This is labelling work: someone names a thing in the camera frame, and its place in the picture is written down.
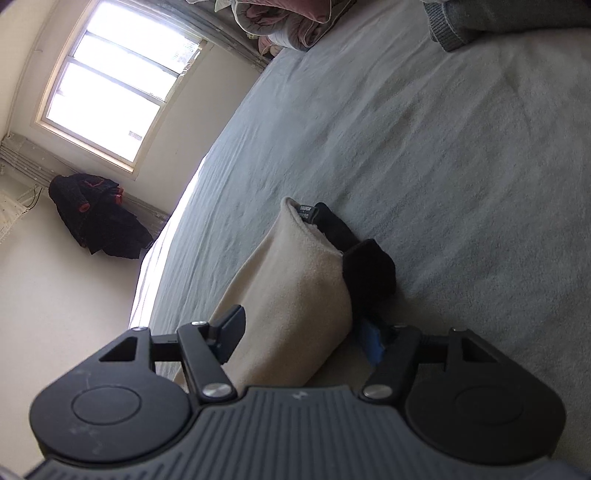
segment black bracket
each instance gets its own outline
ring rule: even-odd
[[[65,462],[113,464],[173,442],[201,406],[236,398],[220,365],[245,324],[244,309],[234,306],[215,326],[192,322],[155,337],[146,327],[128,330],[34,400],[30,424],[41,451]],[[161,361],[183,363],[188,395],[155,373]]]
[[[444,371],[413,385],[426,363]],[[441,337],[396,329],[360,398],[396,407],[437,450],[485,465],[552,454],[566,421],[553,390],[471,330]]]

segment clothing tag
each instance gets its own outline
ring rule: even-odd
[[[300,205],[297,208],[297,213],[305,223],[314,223],[314,219],[318,215],[318,208],[309,205]]]

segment black clamp mount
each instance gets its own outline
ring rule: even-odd
[[[46,461],[27,478],[517,479],[556,468],[544,457],[564,427],[559,397],[469,330],[391,330],[359,394],[249,387],[239,398],[220,365],[244,330],[235,306],[215,326],[125,332],[35,399],[31,428]],[[181,362],[189,393],[156,362]],[[444,369],[415,382],[423,363]]]

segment gray ribbed surface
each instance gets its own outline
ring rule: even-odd
[[[49,461],[31,480],[511,480],[549,465],[467,465],[419,441],[389,407],[347,387],[252,388],[209,407],[174,448],[142,465],[83,471]]]
[[[435,39],[445,51],[452,51],[465,45],[456,35],[445,17],[445,4],[425,4],[425,12],[429,18],[429,28]]]

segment circular pad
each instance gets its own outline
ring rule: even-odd
[[[137,393],[125,387],[97,387],[78,395],[74,414],[92,425],[115,425],[129,420],[141,406]]]
[[[509,390],[485,385],[461,392],[456,397],[456,409],[474,423],[502,425],[521,415],[523,403]]]

